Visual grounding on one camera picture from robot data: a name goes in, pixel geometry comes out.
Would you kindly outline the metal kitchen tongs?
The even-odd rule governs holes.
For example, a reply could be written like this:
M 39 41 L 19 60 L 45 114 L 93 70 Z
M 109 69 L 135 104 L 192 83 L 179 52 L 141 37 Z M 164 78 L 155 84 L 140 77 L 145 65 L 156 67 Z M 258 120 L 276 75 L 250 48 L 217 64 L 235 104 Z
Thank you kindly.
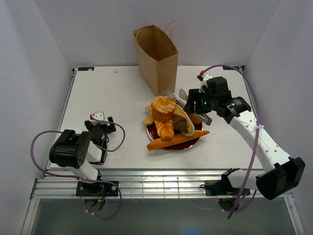
M 178 105 L 180 105 L 182 108 L 184 108 L 185 103 L 184 101 L 188 100 L 188 95 L 186 94 L 186 92 L 183 89 L 180 89 L 179 91 L 179 98 L 177 98 L 175 96 L 175 94 L 171 91 L 167 92 L 167 96 L 172 99 L 173 101 L 175 101 Z M 197 113 L 193 113 L 194 116 L 196 116 L 198 119 L 200 119 L 202 122 L 204 122 L 206 125 L 210 126 L 212 123 L 212 118 L 210 118 L 207 114 L 197 114 Z

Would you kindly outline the white iced long eclair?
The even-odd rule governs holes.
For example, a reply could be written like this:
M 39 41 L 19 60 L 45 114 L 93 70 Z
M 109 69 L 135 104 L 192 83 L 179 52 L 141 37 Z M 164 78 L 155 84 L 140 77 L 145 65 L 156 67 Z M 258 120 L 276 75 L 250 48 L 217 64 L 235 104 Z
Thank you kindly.
M 173 127 L 175 130 L 182 132 L 188 137 L 192 136 L 195 131 L 188 114 L 179 105 L 176 105 L 175 114 L 173 116 Z

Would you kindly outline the chocolate croissant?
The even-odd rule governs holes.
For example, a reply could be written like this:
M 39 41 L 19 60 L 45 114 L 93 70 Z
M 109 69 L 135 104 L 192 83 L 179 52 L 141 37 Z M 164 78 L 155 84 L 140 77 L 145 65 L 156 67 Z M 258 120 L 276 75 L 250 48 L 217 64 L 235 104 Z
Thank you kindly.
M 173 116 L 173 127 L 175 130 L 178 130 L 182 133 L 188 133 L 187 119 L 180 115 L 175 114 Z

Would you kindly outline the large sugared muffin bread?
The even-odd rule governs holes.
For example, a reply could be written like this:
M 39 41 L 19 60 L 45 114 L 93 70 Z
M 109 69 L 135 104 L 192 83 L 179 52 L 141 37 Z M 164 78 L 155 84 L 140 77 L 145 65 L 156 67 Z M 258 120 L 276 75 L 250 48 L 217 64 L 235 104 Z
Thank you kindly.
M 167 97 L 156 96 L 151 102 L 152 115 L 156 121 L 169 121 L 175 114 L 176 103 Z

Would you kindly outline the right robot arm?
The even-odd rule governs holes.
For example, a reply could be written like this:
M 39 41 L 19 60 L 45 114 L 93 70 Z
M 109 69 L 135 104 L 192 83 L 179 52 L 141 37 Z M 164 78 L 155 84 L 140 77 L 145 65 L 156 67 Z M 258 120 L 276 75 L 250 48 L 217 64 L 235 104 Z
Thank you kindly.
M 189 90 L 184 111 L 189 114 L 215 111 L 256 153 L 264 173 L 249 179 L 248 189 L 257 190 L 272 200 L 297 187 L 305 169 L 304 161 L 300 157 L 291 157 L 263 127 L 257 125 L 250 105 L 240 96 L 232 97 L 225 78 L 208 74 L 197 78 L 201 82 L 200 88 Z

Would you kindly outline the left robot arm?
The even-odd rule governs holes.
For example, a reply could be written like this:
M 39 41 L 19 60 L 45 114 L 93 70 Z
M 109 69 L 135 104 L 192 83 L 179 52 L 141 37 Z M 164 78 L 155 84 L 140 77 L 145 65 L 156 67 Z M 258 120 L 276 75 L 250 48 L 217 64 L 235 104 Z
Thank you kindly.
M 99 196 L 105 192 L 101 174 L 94 166 L 105 162 L 108 134 L 116 131 L 113 118 L 108 117 L 108 121 L 110 124 L 86 120 L 87 131 L 80 134 L 65 129 L 50 149 L 51 163 L 65 167 L 79 177 L 77 196 Z

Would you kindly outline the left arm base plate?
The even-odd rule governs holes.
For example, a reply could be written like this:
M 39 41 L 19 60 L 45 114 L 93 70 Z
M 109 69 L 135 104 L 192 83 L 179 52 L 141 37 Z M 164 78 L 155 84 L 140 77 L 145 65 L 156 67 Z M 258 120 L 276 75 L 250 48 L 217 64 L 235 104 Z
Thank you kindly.
M 117 196 L 118 190 L 116 186 L 108 183 L 83 183 L 78 182 L 76 188 L 76 196 L 92 197 L 92 196 Z

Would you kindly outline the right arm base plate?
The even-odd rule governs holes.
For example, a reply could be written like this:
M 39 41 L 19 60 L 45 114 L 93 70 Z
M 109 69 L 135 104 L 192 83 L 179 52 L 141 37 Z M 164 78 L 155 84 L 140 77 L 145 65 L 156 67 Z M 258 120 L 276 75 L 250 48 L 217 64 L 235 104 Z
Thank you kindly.
M 200 185 L 200 189 L 205 190 L 207 196 L 217 196 L 217 195 L 226 195 L 226 196 L 238 196 L 239 188 L 234 188 L 230 183 L 224 183 L 222 180 L 207 180 Z

